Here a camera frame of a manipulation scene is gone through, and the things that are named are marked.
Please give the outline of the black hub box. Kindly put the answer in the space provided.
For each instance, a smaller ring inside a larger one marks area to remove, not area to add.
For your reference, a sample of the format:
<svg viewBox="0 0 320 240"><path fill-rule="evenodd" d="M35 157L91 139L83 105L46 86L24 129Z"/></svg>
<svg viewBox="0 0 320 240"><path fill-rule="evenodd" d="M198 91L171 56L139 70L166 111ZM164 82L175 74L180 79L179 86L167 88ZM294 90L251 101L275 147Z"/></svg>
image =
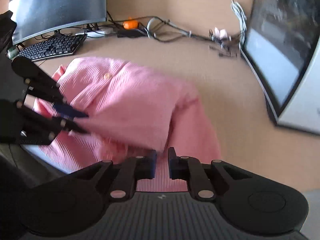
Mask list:
<svg viewBox="0 0 320 240"><path fill-rule="evenodd" d="M138 37L147 37L147 33L140 29L118 29L117 37L127 37L127 38L138 38Z"/></svg>

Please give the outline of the black keyboard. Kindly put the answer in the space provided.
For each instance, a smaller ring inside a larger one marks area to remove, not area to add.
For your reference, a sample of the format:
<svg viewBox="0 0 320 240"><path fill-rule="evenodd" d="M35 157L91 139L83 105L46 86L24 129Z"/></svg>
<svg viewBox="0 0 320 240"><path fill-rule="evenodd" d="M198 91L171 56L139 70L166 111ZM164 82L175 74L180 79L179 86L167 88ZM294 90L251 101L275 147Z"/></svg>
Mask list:
<svg viewBox="0 0 320 240"><path fill-rule="evenodd" d="M75 54L87 38L86 34L64 35L49 38L25 47L18 54L19 57L26 57L31 61L41 61L56 57L64 57Z"/></svg>

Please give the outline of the dark computer monitor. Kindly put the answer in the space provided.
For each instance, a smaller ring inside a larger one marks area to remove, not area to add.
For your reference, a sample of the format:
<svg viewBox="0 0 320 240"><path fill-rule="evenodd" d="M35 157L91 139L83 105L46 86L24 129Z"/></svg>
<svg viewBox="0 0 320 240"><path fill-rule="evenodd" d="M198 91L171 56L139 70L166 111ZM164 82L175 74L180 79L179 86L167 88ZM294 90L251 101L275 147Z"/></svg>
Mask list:
<svg viewBox="0 0 320 240"><path fill-rule="evenodd" d="M63 28L103 22L107 18L106 3L107 0L10 0L9 10L17 24L13 44Z"/></svg>

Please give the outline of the orange round object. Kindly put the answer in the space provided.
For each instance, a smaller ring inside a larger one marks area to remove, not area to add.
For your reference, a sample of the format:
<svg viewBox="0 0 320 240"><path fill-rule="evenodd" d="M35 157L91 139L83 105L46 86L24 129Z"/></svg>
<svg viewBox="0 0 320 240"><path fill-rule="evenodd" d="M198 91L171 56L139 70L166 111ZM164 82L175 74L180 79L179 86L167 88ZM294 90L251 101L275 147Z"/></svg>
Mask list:
<svg viewBox="0 0 320 240"><path fill-rule="evenodd" d="M132 18L129 18L128 20L123 22L123 27L126 30L138 29L139 22L137 20L133 20Z"/></svg>

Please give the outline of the crumpled white paper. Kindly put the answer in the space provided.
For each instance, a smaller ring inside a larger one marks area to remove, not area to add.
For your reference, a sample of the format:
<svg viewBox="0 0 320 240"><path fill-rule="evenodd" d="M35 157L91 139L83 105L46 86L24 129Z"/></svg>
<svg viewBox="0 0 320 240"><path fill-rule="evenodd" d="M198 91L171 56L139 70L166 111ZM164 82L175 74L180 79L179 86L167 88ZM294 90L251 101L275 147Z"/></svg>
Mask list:
<svg viewBox="0 0 320 240"><path fill-rule="evenodd" d="M227 41L231 39L225 29L218 29L217 27L214 28L212 37L218 41Z"/></svg>

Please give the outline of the pink ribbed garment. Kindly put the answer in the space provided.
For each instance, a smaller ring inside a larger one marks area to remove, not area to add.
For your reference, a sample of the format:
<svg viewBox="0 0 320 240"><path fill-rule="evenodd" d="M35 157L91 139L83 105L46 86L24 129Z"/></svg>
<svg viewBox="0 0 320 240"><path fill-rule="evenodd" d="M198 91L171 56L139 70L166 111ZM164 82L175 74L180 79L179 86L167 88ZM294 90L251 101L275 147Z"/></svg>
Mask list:
<svg viewBox="0 0 320 240"><path fill-rule="evenodd" d="M155 150L155 177L140 180L137 190L185 191L185 181L169 177L169 147L202 163L221 157L200 96L186 81L101 57L74 59L60 66L53 79L68 103L87 114L75 119L86 134L61 132L50 145L39 148L46 160L67 172L104 159L121 163Z"/></svg>

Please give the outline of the white power adapter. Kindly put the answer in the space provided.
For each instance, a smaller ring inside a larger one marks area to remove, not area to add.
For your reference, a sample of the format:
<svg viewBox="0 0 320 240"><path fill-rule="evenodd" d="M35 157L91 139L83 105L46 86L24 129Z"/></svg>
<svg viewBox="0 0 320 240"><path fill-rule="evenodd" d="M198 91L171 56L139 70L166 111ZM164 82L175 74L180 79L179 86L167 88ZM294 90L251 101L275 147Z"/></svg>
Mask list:
<svg viewBox="0 0 320 240"><path fill-rule="evenodd" d="M108 37L115 34L115 31L112 28L106 28L103 30L92 30L92 29L83 29L75 33L75 35L86 35L88 38L102 38Z"/></svg>

